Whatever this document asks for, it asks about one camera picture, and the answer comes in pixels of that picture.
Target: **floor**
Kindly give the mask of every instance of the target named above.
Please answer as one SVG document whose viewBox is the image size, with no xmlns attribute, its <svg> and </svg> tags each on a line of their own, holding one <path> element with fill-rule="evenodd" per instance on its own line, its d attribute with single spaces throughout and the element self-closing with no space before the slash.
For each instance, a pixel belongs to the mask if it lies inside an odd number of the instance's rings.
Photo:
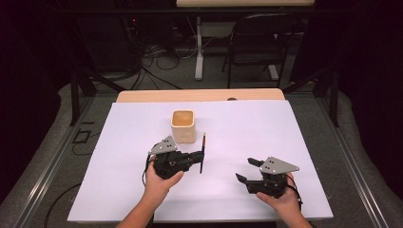
<svg viewBox="0 0 403 228">
<path fill-rule="evenodd" d="M 133 89 L 175 89 L 173 85 L 187 89 L 225 88 L 226 76 L 225 72 L 221 72 L 223 62 L 221 50 L 213 44 L 210 45 L 206 47 L 203 79 L 200 82 L 194 80 L 195 56 L 181 59 L 160 56 L 143 59 L 144 65 L 149 66 L 146 68 L 152 74 L 141 71 L 139 75 L 116 83 Z M 290 75 L 294 56 L 295 53 L 290 54 L 284 76 Z M 106 75 L 110 79 L 119 76 L 120 74 Z M 79 189 L 77 184 L 84 177 L 97 136 L 102 131 L 110 105 L 117 97 L 117 93 L 107 86 L 97 82 L 94 84 L 99 92 L 94 98 L 81 98 L 82 116 L 74 126 L 69 126 L 71 120 L 69 86 L 59 91 L 62 105 L 58 117 L 26 172 L 2 203 L 1 227 L 115 225 L 66 222 L 74 196 Z M 281 84 L 282 87 L 287 85 L 287 80 Z M 249 85 L 234 85 L 234 87 L 245 86 Z M 332 219 L 313 221 L 313 224 L 316 227 L 403 227 L 402 202 L 383 182 L 359 143 L 359 134 L 348 98 L 340 94 L 338 102 L 340 127 L 336 128 L 328 118 L 328 99 L 315 98 L 310 92 L 311 89 L 312 85 L 306 85 L 299 92 L 286 94 L 286 99 L 290 101 L 296 114 L 335 215 Z M 72 143 L 80 130 L 90 131 L 91 137 L 88 142 Z M 278 227 L 284 227 L 284 224 L 278 222 Z"/>
</svg>

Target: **white desk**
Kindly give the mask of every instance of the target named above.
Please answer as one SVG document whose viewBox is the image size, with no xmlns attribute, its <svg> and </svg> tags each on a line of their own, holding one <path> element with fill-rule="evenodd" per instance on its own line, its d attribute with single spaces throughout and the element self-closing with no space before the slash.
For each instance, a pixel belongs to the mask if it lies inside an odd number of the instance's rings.
<svg viewBox="0 0 403 228">
<path fill-rule="evenodd" d="M 194 164 L 184 174 L 156 211 L 155 222 L 278 219 L 273 209 L 248 194 L 235 176 L 239 173 L 259 180 L 259 169 L 247 158 L 265 160 L 269 156 L 299 166 L 294 176 L 306 218 L 333 217 L 291 106 L 280 90 L 139 91 L 140 99 L 134 99 L 137 103 L 125 103 L 133 100 L 130 96 L 136 92 L 123 92 L 118 99 L 122 103 L 113 104 L 67 220 L 122 220 L 143 193 L 147 152 L 171 133 L 172 111 L 183 108 L 195 111 L 197 140 L 178 146 L 182 152 L 200 150 L 206 133 L 203 173 L 199 174 L 200 165 Z M 170 102 L 175 94 L 182 95 L 181 102 Z M 240 100 L 260 94 L 262 99 L 277 100 Z M 200 102 L 201 95 L 208 102 Z M 146 97 L 154 102 L 144 102 Z M 220 101 L 224 97 L 239 100 Z"/>
<path fill-rule="evenodd" d="M 230 8 L 230 7 L 311 7 L 315 0 L 177 0 L 179 8 Z M 195 80 L 202 79 L 202 20 L 197 18 L 198 55 L 196 60 Z M 274 77 L 278 77 L 273 66 L 270 67 Z"/>
</svg>

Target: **black wall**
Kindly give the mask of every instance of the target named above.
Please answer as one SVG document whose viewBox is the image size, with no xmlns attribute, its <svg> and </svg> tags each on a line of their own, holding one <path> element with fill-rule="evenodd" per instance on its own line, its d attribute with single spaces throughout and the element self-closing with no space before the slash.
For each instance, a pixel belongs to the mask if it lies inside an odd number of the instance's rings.
<svg viewBox="0 0 403 228">
<path fill-rule="evenodd" d="M 0 8 L 0 202 L 7 196 L 51 127 L 58 89 L 68 70 L 35 8 Z"/>
</svg>

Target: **office chair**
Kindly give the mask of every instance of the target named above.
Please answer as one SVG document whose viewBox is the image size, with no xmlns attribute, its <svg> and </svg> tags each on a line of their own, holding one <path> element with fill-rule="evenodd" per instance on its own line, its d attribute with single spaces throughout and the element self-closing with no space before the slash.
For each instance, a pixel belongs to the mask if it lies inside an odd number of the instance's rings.
<svg viewBox="0 0 403 228">
<path fill-rule="evenodd" d="M 252 14 L 233 27 L 222 72 L 228 63 L 227 87 L 231 85 L 232 66 L 280 65 L 277 87 L 281 81 L 289 40 L 300 25 L 293 14 Z"/>
</svg>

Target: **hand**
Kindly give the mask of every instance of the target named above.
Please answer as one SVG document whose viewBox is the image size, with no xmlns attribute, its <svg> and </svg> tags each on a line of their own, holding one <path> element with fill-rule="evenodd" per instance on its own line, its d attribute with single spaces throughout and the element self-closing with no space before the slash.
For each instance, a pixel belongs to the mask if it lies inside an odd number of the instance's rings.
<svg viewBox="0 0 403 228">
<path fill-rule="evenodd" d="M 176 173 L 170 179 L 164 180 L 160 178 L 154 169 L 154 161 L 148 165 L 147 172 L 145 173 L 145 189 L 142 200 L 149 200 L 157 208 L 163 203 L 169 189 L 178 183 L 183 177 L 183 171 Z"/>
<path fill-rule="evenodd" d="M 288 185 L 294 186 L 293 175 L 287 173 L 287 176 L 289 177 L 287 178 Z M 272 206 L 289 227 L 312 227 L 301 214 L 297 194 L 293 189 L 286 187 L 284 195 L 278 199 L 261 192 L 257 193 L 257 197 Z"/>
<path fill-rule="evenodd" d="M 154 161 L 151 161 L 145 176 L 145 189 L 142 198 L 117 227 L 144 228 L 155 210 L 163 203 L 169 189 L 181 180 L 183 171 L 164 180 L 155 173 Z"/>
</svg>

